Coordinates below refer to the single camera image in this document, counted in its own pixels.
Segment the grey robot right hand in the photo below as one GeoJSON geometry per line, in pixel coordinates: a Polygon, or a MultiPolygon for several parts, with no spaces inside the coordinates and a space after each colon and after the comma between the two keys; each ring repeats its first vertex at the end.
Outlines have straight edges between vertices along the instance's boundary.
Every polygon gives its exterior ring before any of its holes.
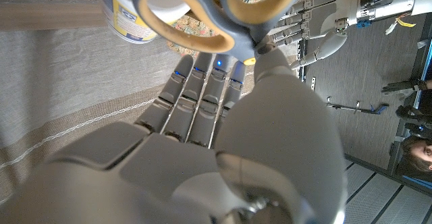
{"type": "Polygon", "coordinates": [[[265,37],[254,88],[234,103],[212,149],[161,132],[190,77],[185,57],[136,123],[63,147],[1,206],[2,223],[342,223],[338,130],[320,97],[265,37]]]}

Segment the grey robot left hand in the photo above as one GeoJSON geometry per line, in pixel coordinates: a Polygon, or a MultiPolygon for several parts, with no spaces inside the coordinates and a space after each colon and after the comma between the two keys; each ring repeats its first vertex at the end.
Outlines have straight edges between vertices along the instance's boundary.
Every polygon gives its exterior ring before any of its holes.
{"type": "Polygon", "coordinates": [[[365,27],[394,15],[412,13],[415,0],[301,0],[279,19],[278,46],[320,38],[321,44],[291,64],[293,70],[322,60],[347,41],[347,29],[365,27]]]}

